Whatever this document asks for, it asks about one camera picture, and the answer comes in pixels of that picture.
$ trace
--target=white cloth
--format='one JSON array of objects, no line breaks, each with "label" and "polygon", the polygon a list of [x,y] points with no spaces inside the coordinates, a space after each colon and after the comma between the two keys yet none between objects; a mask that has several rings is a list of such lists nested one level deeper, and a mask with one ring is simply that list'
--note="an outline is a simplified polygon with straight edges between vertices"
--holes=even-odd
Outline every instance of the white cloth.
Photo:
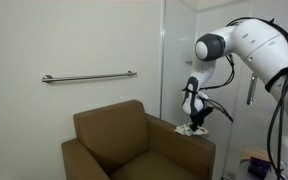
[{"label": "white cloth", "polygon": [[201,135],[208,135],[208,131],[200,126],[197,126],[197,130],[194,132],[191,128],[190,128],[190,124],[191,123],[187,123],[184,124],[182,126],[176,126],[176,129],[174,130],[175,132],[178,132],[182,135],[186,135],[186,136],[192,136],[192,135],[197,135],[197,136],[201,136]]}]

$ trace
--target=grab bar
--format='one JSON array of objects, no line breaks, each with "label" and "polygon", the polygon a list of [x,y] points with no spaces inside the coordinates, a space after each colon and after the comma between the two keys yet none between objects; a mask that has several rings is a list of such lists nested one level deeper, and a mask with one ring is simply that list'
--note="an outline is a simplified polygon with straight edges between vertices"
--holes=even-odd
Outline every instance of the grab bar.
[{"label": "grab bar", "polygon": [[99,78],[111,78],[111,77],[120,77],[120,76],[134,76],[137,73],[128,71],[127,73],[122,74],[106,74],[106,75],[95,75],[95,76],[76,76],[76,77],[62,77],[62,78],[53,78],[51,75],[45,75],[42,79],[42,82],[51,83],[54,81],[74,81],[82,79],[99,79]]}]

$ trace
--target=robotic arm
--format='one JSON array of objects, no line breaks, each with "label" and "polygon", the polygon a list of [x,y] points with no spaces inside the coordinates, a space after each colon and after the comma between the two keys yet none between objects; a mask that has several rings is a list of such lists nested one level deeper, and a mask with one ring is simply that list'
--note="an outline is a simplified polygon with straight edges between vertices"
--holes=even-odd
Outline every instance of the robotic arm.
[{"label": "robotic arm", "polygon": [[[184,89],[183,110],[191,118],[206,107],[202,101],[208,97],[199,90],[213,75],[215,60],[231,53],[237,54],[264,84],[272,84],[270,80],[288,67],[287,40],[281,32],[261,20],[245,20],[202,36],[196,43],[196,57]],[[282,76],[268,89],[277,101],[284,81]],[[285,102],[288,114],[288,93]]]}]

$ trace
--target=chair armrest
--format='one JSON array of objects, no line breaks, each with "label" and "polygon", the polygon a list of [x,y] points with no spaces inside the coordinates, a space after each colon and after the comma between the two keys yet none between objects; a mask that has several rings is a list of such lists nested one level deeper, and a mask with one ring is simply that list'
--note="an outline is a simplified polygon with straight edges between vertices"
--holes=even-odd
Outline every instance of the chair armrest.
[{"label": "chair armrest", "polygon": [[211,180],[215,160],[215,144],[197,136],[183,136],[175,125],[146,114],[149,149],[163,154],[179,166],[203,180]]},{"label": "chair armrest", "polygon": [[62,144],[67,180],[109,180],[88,150],[73,139]]}]

